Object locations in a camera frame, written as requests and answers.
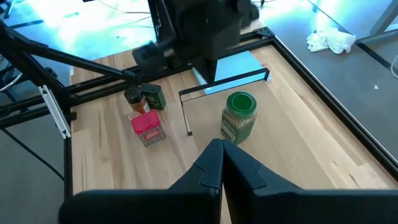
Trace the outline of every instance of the small amber jar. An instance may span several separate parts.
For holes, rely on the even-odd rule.
[[[141,114],[149,112],[149,105],[144,94],[138,86],[132,86],[124,92],[127,102],[129,102],[133,111]]]

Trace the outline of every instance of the green spice jar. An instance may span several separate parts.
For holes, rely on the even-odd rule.
[[[221,117],[221,134],[234,144],[249,137],[257,117],[257,102],[250,94],[237,91],[229,95]]]
[[[158,110],[164,109],[166,106],[166,99],[164,98],[162,87],[150,83],[143,83],[140,87],[150,108]]]

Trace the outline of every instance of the wooden tabletop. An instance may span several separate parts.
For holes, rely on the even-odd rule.
[[[271,71],[271,82],[240,87],[258,101],[254,130],[240,146],[272,170],[306,189],[395,188],[397,182],[314,94],[272,46],[252,51]],[[135,65],[131,51],[96,62],[116,68]],[[74,69],[71,83],[99,74]],[[219,136],[221,110],[230,91],[184,96],[193,131],[187,136],[178,92],[197,86],[192,71],[154,82],[167,106],[158,111],[167,138],[144,147],[131,128],[123,93],[73,108],[73,193],[88,189],[166,189],[192,165],[211,138]]]

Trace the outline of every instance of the white cloth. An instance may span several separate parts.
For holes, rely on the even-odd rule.
[[[355,43],[356,37],[351,34],[340,32],[335,27],[317,29],[307,37],[308,49],[312,52],[330,48],[336,54],[344,50],[349,53],[351,46]]]

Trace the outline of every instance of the green jar lid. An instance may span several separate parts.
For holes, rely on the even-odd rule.
[[[235,116],[249,116],[257,107],[256,99],[250,93],[237,91],[229,95],[226,100],[229,111]]]

